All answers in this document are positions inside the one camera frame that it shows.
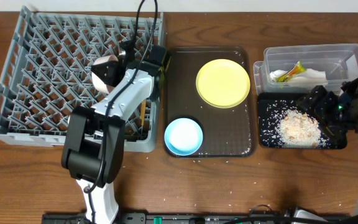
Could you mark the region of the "pale pink bowl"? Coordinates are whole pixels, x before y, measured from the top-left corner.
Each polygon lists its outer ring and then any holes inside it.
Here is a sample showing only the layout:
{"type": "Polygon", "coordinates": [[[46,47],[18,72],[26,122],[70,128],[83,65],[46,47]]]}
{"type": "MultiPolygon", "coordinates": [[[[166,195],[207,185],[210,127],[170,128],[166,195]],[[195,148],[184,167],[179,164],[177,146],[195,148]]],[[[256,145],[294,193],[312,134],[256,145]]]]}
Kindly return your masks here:
{"type": "MultiPolygon", "coordinates": [[[[115,55],[108,55],[108,56],[104,56],[104,57],[100,57],[98,59],[95,60],[94,65],[99,65],[101,63],[105,63],[108,61],[118,61],[117,57],[115,55]]],[[[100,91],[101,93],[105,93],[105,94],[109,94],[110,92],[113,91],[114,87],[105,84],[102,79],[100,79],[94,72],[91,72],[91,76],[92,76],[92,82],[94,85],[94,88],[98,91],[100,91]]]]}

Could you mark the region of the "white paper napkin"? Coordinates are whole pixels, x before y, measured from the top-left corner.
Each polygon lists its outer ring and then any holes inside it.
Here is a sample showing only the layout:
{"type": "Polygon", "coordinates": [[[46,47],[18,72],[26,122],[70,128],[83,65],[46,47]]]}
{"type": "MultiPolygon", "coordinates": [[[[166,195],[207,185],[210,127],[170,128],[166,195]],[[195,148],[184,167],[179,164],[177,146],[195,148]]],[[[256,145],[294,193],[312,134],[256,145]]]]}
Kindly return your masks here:
{"type": "Polygon", "coordinates": [[[285,70],[276,70],[270,72],[270,77],[274,83],[286,84],[288,86],[296,87],[314,87],[315,85],[328,84],[326,72],[319,72],[311,68],[306,68],[305,70],[296,69],[295,73],[291,76],[291,79],[285,82],[278,82],[277,78],[280,78],[286,73],[287,71],[285,70]]]}

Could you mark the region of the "green orange snack wrapper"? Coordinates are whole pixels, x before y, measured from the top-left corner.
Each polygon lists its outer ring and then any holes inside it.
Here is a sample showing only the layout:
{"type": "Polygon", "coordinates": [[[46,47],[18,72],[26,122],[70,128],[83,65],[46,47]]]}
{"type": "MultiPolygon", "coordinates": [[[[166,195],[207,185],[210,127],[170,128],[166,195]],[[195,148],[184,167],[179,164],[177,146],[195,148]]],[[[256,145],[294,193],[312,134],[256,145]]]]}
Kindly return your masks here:
{"type": "Polygon", "coordinates": [[[277,77],[275,79],[275,81],[280,82],[280,83],[288,82],[289,80],[291,80],[292,78],[295,78],[300,73],[303,73],[306,71],[307,71],[307,69],[302,65],[302,63],[300,61],[298,61],[296,64],[294,64],[294,66],[289,71],[287,71],[283,75],[280,75],[279,77],[277,77]]]}

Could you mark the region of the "wooden chopstick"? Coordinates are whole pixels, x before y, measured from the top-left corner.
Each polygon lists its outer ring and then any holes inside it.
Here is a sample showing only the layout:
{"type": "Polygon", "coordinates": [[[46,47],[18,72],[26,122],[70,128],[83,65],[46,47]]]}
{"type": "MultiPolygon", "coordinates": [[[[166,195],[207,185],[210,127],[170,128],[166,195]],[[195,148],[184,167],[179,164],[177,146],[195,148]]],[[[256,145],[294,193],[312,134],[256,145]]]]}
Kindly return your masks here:
{"type": "Polygon", "coordinates": [[[145,121],[145,109],[146,109],[146,105],[147,105],[147,102],[146,102],[146,100],[144,100],[144,101],[141,103],[141,107],[140,107],[141,126],[144,125],[144,121],[145,121]]]}

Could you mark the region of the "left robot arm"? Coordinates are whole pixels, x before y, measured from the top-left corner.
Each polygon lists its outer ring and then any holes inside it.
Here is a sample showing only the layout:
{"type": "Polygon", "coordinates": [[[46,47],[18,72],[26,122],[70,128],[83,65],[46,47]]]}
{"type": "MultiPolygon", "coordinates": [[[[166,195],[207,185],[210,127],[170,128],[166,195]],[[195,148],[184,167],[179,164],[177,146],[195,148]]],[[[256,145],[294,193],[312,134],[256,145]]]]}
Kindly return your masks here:
{"type": "Polygon", "coordinates": [[[144,100],[159,98],[170,58],[165,47],[151,45],[140,60],[127,50],[123,58],[108,55],[92,64],[93,85],[107,96],[71,112],[62,153],[62,167],[83,191],[86,222],[116,219],[119,205],[113,182],[124,157],[126,122],[144,100]]]}

